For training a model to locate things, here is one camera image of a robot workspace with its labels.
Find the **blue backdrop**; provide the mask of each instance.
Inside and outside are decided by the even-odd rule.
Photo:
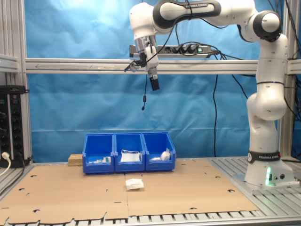
[[[128,59],[134,44],[129,11],[139,0],[25,0],[28,57]],[[157,0],[145,1],[154,5]],[[271,9],[256,0],[258,11]],[[257,59],[258,43],[241,40],[236,26],[218,30],[200,20],[178,25],[180,42],[199,41],[223,53]],[[166,35],[158,35],[162,45]],[[176,44],[173,33],[168,44]],[[248,96],[255,78],[236,75]],[[30,74],[32,149],[36,162],[67,161],[87,133],[167,130],[177,157],[213,156],[214,75],[161,75],[160,90],[145,75]],[[219,76],[218,156],[245,156],[249,147],[246,98],[229,75]]]

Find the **wooden block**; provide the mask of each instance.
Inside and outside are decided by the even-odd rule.
[[[82,166],[83,165],[83,155],[82,154],[72,154],[68,159],[68,166]]]

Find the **blue storage bin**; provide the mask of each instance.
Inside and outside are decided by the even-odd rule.
[[[172,171],[175,169],[175,148],[168,132],[142,133],[146,154],[146,171]],[[168,161],[150,161],[169,149]]]
[[[115,133],[115,172],[145,171],[145,149],[141,133]],[[139,151],[140,161],[120,162],[121,150]]]
[[[111,157],[111,162],[89,163]],[[114,134],[87,134],[83,148],[83,172],[113,173],[114,172]]]

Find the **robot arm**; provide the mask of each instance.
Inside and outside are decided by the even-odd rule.
[[[137,4],[130,11],[130,22],[140,61],[133,62],[131,70],[144,67],[153,90],[159,89],[155,35],[170,33],[176,23],[194,18],[216,26],[237,24],[240,36],[249,42],[274,41],[281,33],[279,16],[273,11],[257,13],[253,0],[161,0],[155,7]]]
[[[284,75],[287,69],[287,38],[281,34],[277,13],[258,13],[253,0],[161,0],[155,7],[140,3],[130,11],[140,60],[132,62],[128,68],[134,71],[139,66],[145,67],[152,89],[159,89],[155,35],[170,33],[176,23],[194,18],[204,18],[215,26],[236,24],[243,40],[259,42],[257,93],[247,101],[250,149],[245,181],[259,187],[296,183],[292,169],[280,160],[277,149],[274,121],[286,111]]]

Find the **green led light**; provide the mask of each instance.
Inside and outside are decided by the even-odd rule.
[[[271,173],[271,167],[268,167],[268,169],[267,169],[267,175],[266,175],[266,177],[265,177],[265,185],[269,185],[269,175],[270,175],[270,173]]]

